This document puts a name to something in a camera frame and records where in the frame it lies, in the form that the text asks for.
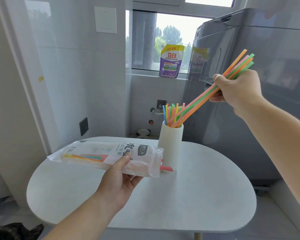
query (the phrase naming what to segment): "plastic bag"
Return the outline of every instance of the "plastic bag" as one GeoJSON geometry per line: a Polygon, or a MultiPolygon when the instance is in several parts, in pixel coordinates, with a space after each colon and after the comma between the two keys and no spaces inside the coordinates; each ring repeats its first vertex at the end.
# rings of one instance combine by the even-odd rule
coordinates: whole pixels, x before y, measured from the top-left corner
{"type": "Polygon", "coordinates": [[[161,51],[160,77],[176,78],[182,63],[185,47],[183,45],[167,44],[161,51]]]}
{"type": "Polygon", "coordinates": [[[107,170],[128,152],[130,162],[122,172],[130,175],[158,178],[164,153],[163,148],[126,142],[105,142],[80,140],[65,146],[48,156],[51,161],[92,164],[107,170]]]}

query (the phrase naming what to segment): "table leg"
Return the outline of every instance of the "table leg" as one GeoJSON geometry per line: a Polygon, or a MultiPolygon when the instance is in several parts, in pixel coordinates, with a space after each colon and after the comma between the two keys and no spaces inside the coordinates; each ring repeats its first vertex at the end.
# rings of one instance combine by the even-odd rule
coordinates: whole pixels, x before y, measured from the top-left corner
{"type": "Polygon", "coordinates": [[[203,234],[202,232],[195,232],[194,233],[194,240],[202,240],[203,234]]]}

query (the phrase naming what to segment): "light switch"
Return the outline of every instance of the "light switch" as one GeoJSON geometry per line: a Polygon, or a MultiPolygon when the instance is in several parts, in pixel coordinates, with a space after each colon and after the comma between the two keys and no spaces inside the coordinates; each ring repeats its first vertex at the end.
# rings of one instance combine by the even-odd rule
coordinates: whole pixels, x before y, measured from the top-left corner
{"type": "Polygon", "coordinates": [[[101,33],[117,33],[116,8],[94,7],[96,31],[101,33]]]}

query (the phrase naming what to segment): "white ribbed vase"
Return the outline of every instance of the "white ribbed vase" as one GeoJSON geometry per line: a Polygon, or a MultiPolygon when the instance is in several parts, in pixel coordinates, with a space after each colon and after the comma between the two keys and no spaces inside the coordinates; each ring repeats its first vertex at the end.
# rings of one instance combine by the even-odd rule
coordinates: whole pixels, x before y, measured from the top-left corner
{"type": "Polygon", "coordinates": [[[179,150],[182,141],[183,124],[180,128],[171,128],[162,122],[161,132],[158,142],[159,148],[164,148],[162,165],[177,169],[179,150]]]}

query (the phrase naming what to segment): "forearm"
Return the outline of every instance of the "forearm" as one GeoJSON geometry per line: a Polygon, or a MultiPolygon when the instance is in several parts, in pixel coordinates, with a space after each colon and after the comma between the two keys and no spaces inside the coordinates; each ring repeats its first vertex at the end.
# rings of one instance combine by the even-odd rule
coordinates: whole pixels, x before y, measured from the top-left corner
{"type": "Polygon", "coordinates": [[[63,219],[44,240],[96,240],[115,215],[97,193],[63,219]]]}
{"type": "Polygon", "coordinates": [[[300,121],[266,100],[247,104],[240,117],[300,203],[300,121]]]}

